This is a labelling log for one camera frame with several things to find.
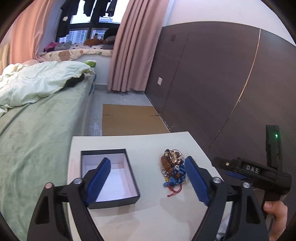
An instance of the cushion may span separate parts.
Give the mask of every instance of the cushion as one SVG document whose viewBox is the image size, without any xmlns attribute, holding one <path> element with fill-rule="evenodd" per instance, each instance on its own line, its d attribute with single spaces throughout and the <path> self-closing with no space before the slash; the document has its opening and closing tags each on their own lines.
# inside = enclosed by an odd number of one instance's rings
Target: cushion
<svg viewBox="0 0 296 241">
<path fill-rule="evenodd" d="M 36 60 L 36 59 L 30 59 L 30 60 L 27 60 L 26 62 L 23 62 L 23 64 L 27 64 L 27 65 L 34 65 L 34 64 L 39 64 L 39 61 Z"/>
<path fill-rule="evenodd" d="M 109 36 L 115 36 L 117 34 L 118 28 L 109 28 L 106 30 L 104 34 L 104 39 L 108 38 Z"/>
<path fill-rule="evenodd" d="M 0 75 L 8 65 L 9 43 L 0 46 Z"/>
<path fill-rule="evenodd" d="M 114 44 L 116 36 L 110 36 L 104 39 L 103 44 Z"/>
<path fill-rule="evenodd" d="M 102 49 L 113 49 L 114 48 L 114 44 L 104 44 L 102 46 Z"/>
</svg>

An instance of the curtain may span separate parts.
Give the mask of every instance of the curtain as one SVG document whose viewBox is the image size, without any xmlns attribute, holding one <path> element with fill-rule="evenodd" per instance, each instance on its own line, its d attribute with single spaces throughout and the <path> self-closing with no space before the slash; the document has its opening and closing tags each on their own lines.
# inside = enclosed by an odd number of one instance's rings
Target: curtain
<svg viewBox="0 0 296 241">
<path fill-rule="evenodd" d="M 145 90 L 168 2 L 129 1 L 116 35 L 108 90 Z"/>
<path fill-rule="evenodd" d="M 36 59 L 54 1 L 34 0 L 15 20 L 10 41 L 9 63 L 23 63 Z"/>
</svg>

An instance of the metal screw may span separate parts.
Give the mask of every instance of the metal screw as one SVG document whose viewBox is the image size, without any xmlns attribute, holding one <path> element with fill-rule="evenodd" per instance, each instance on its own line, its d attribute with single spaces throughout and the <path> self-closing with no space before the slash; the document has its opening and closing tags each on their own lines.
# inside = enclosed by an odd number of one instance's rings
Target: metal screw
<svg viewBox="0 0 296 241">
<path fill-rule="evenodd" d="M 50 189 L 52 187 L 52 183 L 47 183 L 46 185 L 45 185 L 45 188 L 46 189 Z"/>
<path fill-rule="evenodd" d="M 249 183 L 243 183 L 242 186 L 243 186 L 244 188 L 250 188 L 251 185 L 250 185 Z"/>
<path fill-rule="evenodd" d="M 80 183 L 82 183 L 82 179 L 76 178 L 73 182 L 74 182 L 74 184 L 80 184 Z"/>
<path fill-rule="evenodd" d="M 221 182 L 221 179 L 218 178 L 218 177 L 214 177 L 214 178 L 213 178 L 213 182 L 214 182 L 214 183 L 220 183 L 220 182 Z"/>
</svg>

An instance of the human hand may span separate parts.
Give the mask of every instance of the human hand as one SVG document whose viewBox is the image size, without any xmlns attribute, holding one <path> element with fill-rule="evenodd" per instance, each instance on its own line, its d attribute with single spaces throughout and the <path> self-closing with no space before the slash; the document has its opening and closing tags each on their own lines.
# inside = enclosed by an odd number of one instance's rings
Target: human hand
<svg viewBox="0 0 296 241">
<path fill-rule="evenodd" d="M 288 207 L 282 201 L 265 202 L 264 211 L 275 215 L 269 241 L 276 241 L 286 229 Z"/>
</svg>

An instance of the green bedsheet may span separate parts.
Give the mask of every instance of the green bedsheet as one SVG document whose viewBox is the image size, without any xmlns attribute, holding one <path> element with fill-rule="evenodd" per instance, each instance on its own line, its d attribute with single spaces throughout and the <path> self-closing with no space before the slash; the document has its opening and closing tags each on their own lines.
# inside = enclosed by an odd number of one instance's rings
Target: green bedsheet
<svg viewBox="0 0 296 241">
<path fill-rule="evenodd" d="M 67 182 L 71 140 L 93 78 L 0 118 L 0 211 L 21 241 L 44 185 Z"/>
</svg>

